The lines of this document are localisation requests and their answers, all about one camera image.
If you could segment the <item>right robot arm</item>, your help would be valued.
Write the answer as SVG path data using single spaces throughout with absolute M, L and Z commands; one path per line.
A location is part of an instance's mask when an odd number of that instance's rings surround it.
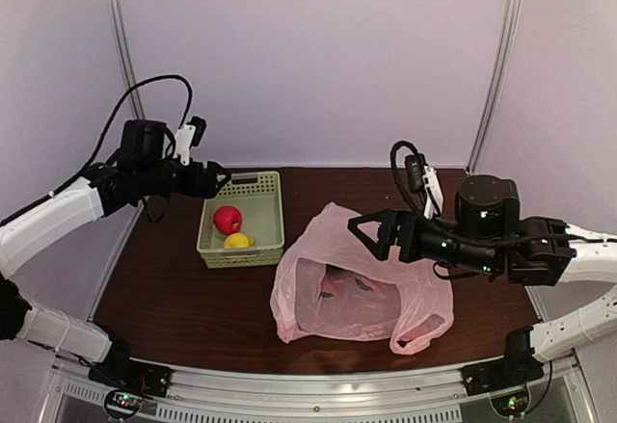
M 492 175 L 468 177 L 459 187 L 455 220 L 416 210 L 384 210 L 352 218 L 349 230 L 380 261 L 391 246 L 405 263 L 429 259 L 489 279 L 506 275 L 524 286 L 575 281 L 616 282 L 616 238 L 564 221 L 520 216 L 517 186 Z M 616 331 L 616 291 L 560 318 L 511 332 L 495 364 L 500 384 L 516 384 L 531 369 Z

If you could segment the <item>pink plastic bag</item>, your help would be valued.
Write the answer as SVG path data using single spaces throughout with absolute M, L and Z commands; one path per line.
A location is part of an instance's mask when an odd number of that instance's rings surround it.
M 415 355 L 453 326 L 452 285 L 427 259 L 377 260 L 347 227 L 357 215 L 328 203 L 283 254 L 270 298 L 277 335 L 386 339 L 393 353 Z

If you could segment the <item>pink red apple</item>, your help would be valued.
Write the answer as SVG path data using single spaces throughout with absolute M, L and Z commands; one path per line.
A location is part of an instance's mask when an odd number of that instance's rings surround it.
M 215 228 L 223 235 L 231 235 L 241 230 L 243 216 L 234 206 L 221 206 L 212 216 Z

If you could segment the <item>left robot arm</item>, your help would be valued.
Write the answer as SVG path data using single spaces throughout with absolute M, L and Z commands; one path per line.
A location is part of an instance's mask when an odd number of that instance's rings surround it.
M 24 298 L 11 280 L 31 258 L 72 231 L 150 197 L 215 198 L 231 179 L 216 162 L 192 159 L 205 131 L 194 117 L 172 132 L 165 123 L 130 120 L 121 145 L 104 163 L 91 164 L 60 192 L 1 224 L 1 337 L 72 354 L 118 388 L 139 378 L 127 343 L 92 322 Z

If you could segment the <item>yellow pear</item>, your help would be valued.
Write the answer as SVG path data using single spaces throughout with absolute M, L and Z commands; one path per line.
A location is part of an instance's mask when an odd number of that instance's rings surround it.
M 255 246 L 255 239 L 242 232 L 230 234 L 223 243 L 224 250 L 240 250 Z

